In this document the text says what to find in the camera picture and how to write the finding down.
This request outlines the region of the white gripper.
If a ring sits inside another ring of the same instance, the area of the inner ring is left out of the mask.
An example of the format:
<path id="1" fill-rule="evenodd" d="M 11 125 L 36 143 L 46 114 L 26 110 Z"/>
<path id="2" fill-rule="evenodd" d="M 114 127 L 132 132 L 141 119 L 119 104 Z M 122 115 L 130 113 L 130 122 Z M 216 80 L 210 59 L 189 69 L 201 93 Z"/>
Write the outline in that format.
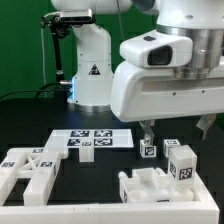
<path id="1" fill-rule="evenodd" d="M 144 142 L 150 145 L 155 119 L 202 115 L 196 126 L 205 140 L 215 113 L 224 112 L 224 59 L 200 80 L 175 79 L 172 68 L 144 69 L 122 62 L 113 79 L 111 110 L 122 122 L 140 121 Z"/>

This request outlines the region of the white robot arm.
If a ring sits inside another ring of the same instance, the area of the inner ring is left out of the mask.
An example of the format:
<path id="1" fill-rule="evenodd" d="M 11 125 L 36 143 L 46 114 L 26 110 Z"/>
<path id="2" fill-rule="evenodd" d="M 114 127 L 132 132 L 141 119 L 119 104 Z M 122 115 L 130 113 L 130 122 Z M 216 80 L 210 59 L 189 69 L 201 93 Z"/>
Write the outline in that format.
<path id="1" fill-rule="evenodd" d="M 56 22 L 77 37 L 78 71 L 70 103 L 110 108 L 122 122 L 198 117 L 207 131 L 224 112 L 224 0 L 51 0 Z M 124 41 L 113 68 L 111 40 L 98 14 L 136 7 L 157 18 L 154 30 Z"/>

